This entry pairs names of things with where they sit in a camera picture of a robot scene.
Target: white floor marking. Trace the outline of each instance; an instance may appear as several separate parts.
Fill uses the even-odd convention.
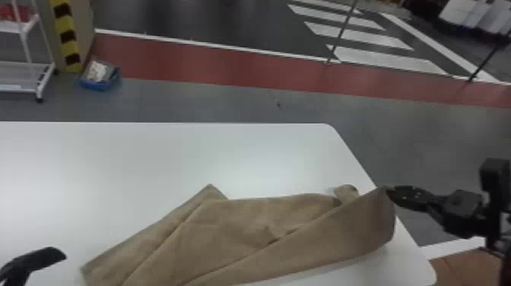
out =
[[[467,250],[476,249],[479,246],[484,245],[484,238],[474,237],[470,240],[452,240],[445,243],[431,244],[428,246],[422,246],[422,253],[428,260],[450,256],[455,253],[462,253]]]
[[[323,0],[293,0],[293,1],[302,2],[302,3],[306,3],[306,4],[311,4],[311,5],[323,6],[323,7],[328,7],[328,8],[334,8],[334,9],[345,11],[345,12],[349,12],[350,8],[351,8],[348,5],[332,3],[332,2],[323,1]],[[360,11],[355,9],[355,10],[353,10],[353,14],[362,14],[362,13],[360,13]]]
[[[322,58],[319,56],[305,56],[305,55],[298,55],[298,54],[293,54],[293,53],[288,53],[288,52],[274,52],[274,51],[268,51],[265,49],[252,49],[252,48],[245,48],[242,46],[222,45],[219,43],[208,43],[208,42],[199,42],[199,41],[194,41],[194,40],[184,40],[184,39],[178,39],[178,38],[151,36],[151,35],[142,34],[142,33],[129,33],[129,32],[123,32],[123,31],[119,31],[119,30],[96,29],[96,33],[101,33],[101,34],[111,35],[111,36],[118,36],[118,37],[129,37],[129,38],[136,38],[136,39],[143,39],[143,40],[153,40],[153,41],[157,41],[157,42],[180,43],[183,45],[203,46],[203,47],[215,48],[215,49],[229,49],[229,50],[239,51],[239,52],[253,52],[253,53],[258,53],[258,54],[262,54],[262,55],[282,56],[284,58],[307,59],[307,60],[317,61],[317,62],[326,62],[326,58]],[[333,59],[332,61],[334,63],[340,62],[337,59]]]
[[[346,16],[341,15],[341,14],[325,12],[325,11],[320,11],[320,10],[315,10],[315,9],[310,9],[310,8],[304,8],[304,7],[295,6],[295,5],[288,5],[288,6],[296,14],[309,16],[309,17],[315,17],[315,18],[319,18],[319,19],[330,20],[330,21],[337,21],[337,22],[346,21]],[[378,30],[385,30],[382,28],[382,26],[378,25],[375,21],[366,20],[366,19],[362,19],[362,18],[358,18],[358,17],[351,17],[350,24],[362,26],[362,27],[373,28],[373,29],[378,29]]]
[[[410,26],[408,23],[404,22],[403,20],[399,19],[398,17],[391,15],[391,14],[386,14],[386,13],[380,13],[380,14],[383,17],[387,18],[387,20],[391,21],[392,23],[400,26],[402,29],[411,33],[419,40],[425,42],[428,46],[432,47],[437,52],[443,54],[445,57],[447,57],[451,61],[455,62],[456,64],[458,64],[459,66],[464,68],[467,72],[470,72],[470,73],[475,72],[475,70],[478,68],[471,62],[467,61],[466,59],[463,59],[461,56],[459,56],[452,50],[447,49],[445,46],[441,45],[437,41],[426,36],[424,33],[420,32],[419,30]],[[489,82],[498,82],[499,81],[485,71],[480,71],[478,74],[478,77],[484,81],[489,81]]]
[[[447,75],[445,71],[426,59],[416,59],[407,56],[395,56],[382,52],[368,52],[361,49],[350,49],[339,46],[335,55],[341,62],[352,62],[362,65],[374,65],[383,68],[396,68],[405,71],[426,72],[437,75]]]
[[[334,38],[339,35],[339,31],[341,30],[337,27],[310,22],[305,22],[305,25],[307,25],[309,29],[311,29],[315,34]],[[342,39],[363,43],[372,43],[379,46],[391,46],[393,48],[414,50],[398,38],[378,35],[375,33],[359,32],[356,30],[346,29],[342,34]]]

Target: cloth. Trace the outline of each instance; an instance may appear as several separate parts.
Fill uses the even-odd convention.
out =
[[[389,242],[386,188],[229,200],[212,185],[82,267],[90,286],[227,286],[362,256]]]

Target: floor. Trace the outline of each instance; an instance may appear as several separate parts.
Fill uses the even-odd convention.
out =
[[[123,2],[126,11],[143,11],[132,17],[112,13],[116,1],[96,2],[102,30],[91,54],[119,65],[121,82],[98,93],[61,74],[44,104],[0,95],[0,120],[324,122],[377,185],[442,195],[479,191],[484,159],[511,158],[511,87],[453,78],[473,63],[445,56],[453,51],[411,22],[359,10],[337,59],[325,65],[337,24],[325,17],[342,16],[339,3]],[[421,246],[454,239],[426,214],[398,215]]]
[[[329,48],[349,11],[347,5],[324,0],[150,0],[123,4],[125,13],[110,13],[118,1],[96,3],[101,33],[114,30],[321,58],[333,56]],[[476,69],[395,15],[360,9],[334,54],[342,62],[435,75],[468,77]],[[479,76],[503,80],[485,71]]]

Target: black pole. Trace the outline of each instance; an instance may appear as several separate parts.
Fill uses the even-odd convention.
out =
[[[334,55],[335,49],[337,49],[337,46],[339,46],[339,42],[341,42],[342,34],[344,33],[344,31],[346,30],[346,27],[348,26],[348,22],[350,21],[351,15],[353,14],[355,7],[357,7],[357,3],[358,3],[358,0],[353,0],[353,4],[351,5],[350,11],[348,12],[348,15],[346,16],[346,20],[344,21],[344,24],[342,25],[342,28],[339,31],[339,35],[337,36],[335,45],[332,46],[330,55],[328,55],[328,59],[326,60],[326,65],[330,63],[330,61],[332,60],[332,56]]]
[[[507,31],[506,35],[504,36],[503,41],[508,41],[510,34],[511,34],[511,29],[509,29],[509,31]],[[486,57],[486,59],[484,59],[484,61],[479,65],[478,69],[476,69],[474,71],[474,73],[470,76],[470,78],[468,78],[468,81],[473,81],[475,76],[478,75],[478,73],[481,71],[481,69],[484,68],[484,66],[490,61],[490,59],[494,57],[495,53],[502,47],[504,47],[504,44],[501,43],[500,40],[498,40],[497,43],[495,44],[494,48],[491,50],[491,52]]]

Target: crosswalk stripes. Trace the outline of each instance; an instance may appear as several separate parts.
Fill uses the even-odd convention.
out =
[[[436,75],[447,75],[445,71],[427,59],[417,59],[408,56],[395,56],[382,52],[370,52],[362,49],[351,49],[338,46],[334,51],[341,62],[351,62],[359,65],[372,65],[382,68],[395,68],[412,72],[426,72]]]
[[[332,3],[332,2],[328,2],[328,1],[324,1],[324,0],[293,0],[293,1],[301,2],[301,3],[305,3],[305,4],[316,5],[316,6],[327,7],[327,8],[332,8],[332,9],[337,9],[337,10],[341,10],[344,12],[350,11],[350,8],[351,8],[348,5]],[[353,11],[353,14],[362,14],[362,13],[360,13],[360,11],[355,9]]]
[[[295,5],[298,2],[307,3],[308,7]],[[338,8],[339,14],[324,11],[322,10],[322,7],[333,8],[332,6],[336,5],[336,3],[329,2],[330,4],[326,4],[323,2],[324,0],[294,0],[293,2],[288,2],[287,5],[294,13],[306,17],[303,19],[304,24],[311,29],[314,34],[323,37],[335,38],[340,31],[339,27],[341,26],[341,23],[339,23],[339,27],[334,27],[324,24],[324,21],[322,21],[321,24],[314,23],[313,19],[319,19],[320,21],[327,20],[343,22],[346,19],[346,9]],[[351,26],[360,26],[380,31],[386,30],[375,21],[364,19],[362,17],[363,13],[359,13],[357,17],[351,17],[349,24]],[[362,49],[354,49],[353,46],[343,46],[343,43],[341,43],[334,51],[335,56],[341,62],[371,65],[383,68],[395,68],[412,72],[424,72],[435,75],[447,75],[447,72],[442,70],[430,60],[415,58],[412,56],[398,56],[391,53],[375,52],[372,50],[375,49],[375,46],[384,46],[403,49],[409,52],[414,51],[413,48],[398,38],[377,33],[367,33],[358,30],[346,29],[343,33],[342,39],[367,44],[367,48],[364,46]],[[332,45],[327,44],[326,46],[329,49],[332,49]]]
[[[301,6],[296,5],[287,5],[293,12],[296,14],[300,14],[303,16],[308,17],[315,17],[319,19],[325,19],[330,21],[337,21],[337,22],[344,22],[346,20],[346,16],[341,14],[336,14],[332,12],[325,12],[321,10],[311,9],[311,8],[305,8]],[[366,20],[359,17],[351,17],[350,24],[357,25],[361,27],[367,27],[367,28],[373,28],[377,30],[385,30],[380,25],[378,25],[375,21],[372,20]]]
[[[316,24],[316,23],[310,23],[310,22],[305,22],[305,24],[316,35],[322,35],[322,36],[335,38],[335,37],[337,37],[337,35],[339,35],[339,32],[341,31],[341,28],[332,27],[332,26],[324,25],[324,24]],[[364,43],[372,43],[374,45],[390,46],[393,48],[413,50],[409,45],[407,45],[405,42],[401,41],[398,38],[378,35],[378,34],[374,34],[374,33],[365,33],[365,32],[360,32],[357,30],[346,29],[344,31],[344,33],[342,34],[342,38],[345,40],[352,40],[352,41],[364,42]]]

